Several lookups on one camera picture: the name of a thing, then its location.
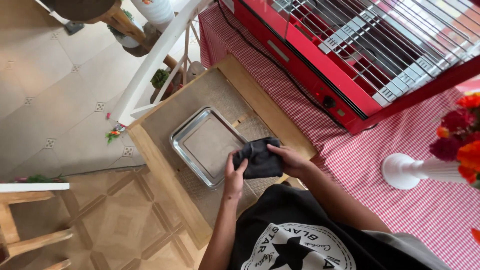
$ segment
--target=tiled floor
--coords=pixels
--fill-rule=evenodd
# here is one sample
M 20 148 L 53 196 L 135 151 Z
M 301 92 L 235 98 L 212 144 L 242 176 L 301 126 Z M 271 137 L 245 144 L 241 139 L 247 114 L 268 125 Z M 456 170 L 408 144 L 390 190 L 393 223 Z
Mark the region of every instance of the tiled floor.
M 186 2 L 172 0 L 174 11 Z M 145 24 L 130 0 L 122 8 Z M 0 1 L 0 10 L 0 181 L 144 164 L 126 133 L 110 145 L 105 133 L 116 124 L 106 114 L 145 56 L 125 52 L 104 23 L 69 36 L 32 0 Z M 199 61 L 190 36 L 189 57 Z M 184 37 L 170 51 L 177 60 Z M 138 107 L 153 90 L 147 88 Z M 123 156 L 125 147 L 133 148 L 131 156 Z
M 70 190 L 11 205 L 21 239 L 73 228 L 73 237 L 0 267 L 39 270 L 65 258 L 71 270 L 198 269 L 197 250 L 177 209 L 148 170 L 72 176 Z

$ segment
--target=stainless steel tray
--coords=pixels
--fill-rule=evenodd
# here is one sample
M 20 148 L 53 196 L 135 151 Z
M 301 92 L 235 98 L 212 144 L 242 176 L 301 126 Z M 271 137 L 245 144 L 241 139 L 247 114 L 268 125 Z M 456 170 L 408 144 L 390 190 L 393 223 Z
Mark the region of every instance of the stainless steel tray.
M 223 183 L 228 153 L 247 142 L 212 106 L 198 110 L 170 135 L 173 149 L 211 190 Z

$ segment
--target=red checkered tablecloth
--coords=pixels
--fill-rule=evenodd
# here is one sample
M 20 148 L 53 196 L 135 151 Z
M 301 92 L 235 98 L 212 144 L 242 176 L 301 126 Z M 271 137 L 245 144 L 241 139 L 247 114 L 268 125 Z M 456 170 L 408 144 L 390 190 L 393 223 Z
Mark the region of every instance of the red checkered tablecloth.
M 271 55 L 226 6 L 228 20 L 256 47 Z M 405 153 L 431 157 L 439 116 L 453 108 L 460 93 L 445 91 L 405 110 L 369 131 L 350 135 L 339 129 L 303 97 L 269 60 L 242 40 L 225 22 L 217 4 L 200 13 L 201 59 L 205 67 L 233 54 L 324 158 L 323 170 L 352 196 L 377 213 L 393 232 L 421 239 L 451 268 L 480 269 L 480 245 L 470 228 L 480 227 L 480 192 L 464 184 L 422 180 L 411 190 L 389 186 L 380 172 L 384 157 Z

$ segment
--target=power cord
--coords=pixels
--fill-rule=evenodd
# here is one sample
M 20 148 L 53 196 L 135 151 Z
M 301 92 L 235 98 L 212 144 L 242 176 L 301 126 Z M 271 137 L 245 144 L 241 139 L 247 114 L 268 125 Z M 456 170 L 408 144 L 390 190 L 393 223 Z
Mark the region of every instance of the power cord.
M 215 2 L 217 2 L 218 4 L 218 7 L 220 9 L 220 12 L 222 13 L 222 16 L 225 20 L 225 22 L 230 26 L 230 28 L 232 28 L 233 30 L 235 30 L 235 32 L 237 32 L 237 34 L 240 35 L 240 37 L 250 46 L 252 47 L 253 49 L 255 49 L 255 51 L 257 51 L 258 53 L 260 53 L 261 55 L 263 55 L 265 58 L 267 58 L 271 63 L 273 63 L 278 69 L 280 69 L 289 79 L 290 81 L 293 83 L 293 85 L 295 86 L 295 88 L 313 105 L 315 106 L 317 109 L 319 109 L 321 112 L 323 112 L 328 118 L 330 118 L 330 120 L 333 121 L 333 123 L 335 123 L 339 128 L 343 129 L 343 130 L 347 130 L 337 119 L 335 119 L 327 110 L 325 110 L 322 106 L 320 106 L 319 104 L 317 104 L 317 102 L 313 101 L 311 97 L 309 97 L 302 89 L 301 87 L 297 84 L 297 82 L 295 81 L 295 79 L 292 78 L 292 76 L 290 76 L 290 74 L 288 73 L 287 70 L 285 70 L 285 68 L 283 66 L 281 66 L 280 64 L 278 64 L 274 59 L 272 59 L 270 56 L 268 56 L 266 53 L 264 53 L 263 51 L 261 51 L 260 49 L 258 49 L 253 43 L 251 43 L 249 40 L 247 40 L 247 38 L 242 34 L 242 32 L 240 32 L 240 30 L 238 28 L 236 28 L 234 25 L 232 25 L 230 23 L 230 21 L 227 19 L 227 16 L 225 16 L 225 13 L 223 12 L 223 8 L 222 8 L 222 5 L 220 4 L 220 1 L 219 0 L 214 0 Z M 376 127 L 378 124 L 375 124 L 369 128 L 366 128 L 364 130 L 362 130 L 361 132 L 363 131 L 366 131 L 366 130 L 370 130 L 370 129 L 373 129 L 374 127 Z

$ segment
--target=red machine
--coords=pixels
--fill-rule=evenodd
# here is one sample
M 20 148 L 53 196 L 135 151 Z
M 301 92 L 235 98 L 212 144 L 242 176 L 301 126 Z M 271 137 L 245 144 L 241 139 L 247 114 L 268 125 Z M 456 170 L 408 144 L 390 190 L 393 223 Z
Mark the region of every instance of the red machine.
M 352 134 L 480 74 L 467 0 L 222 1 Z

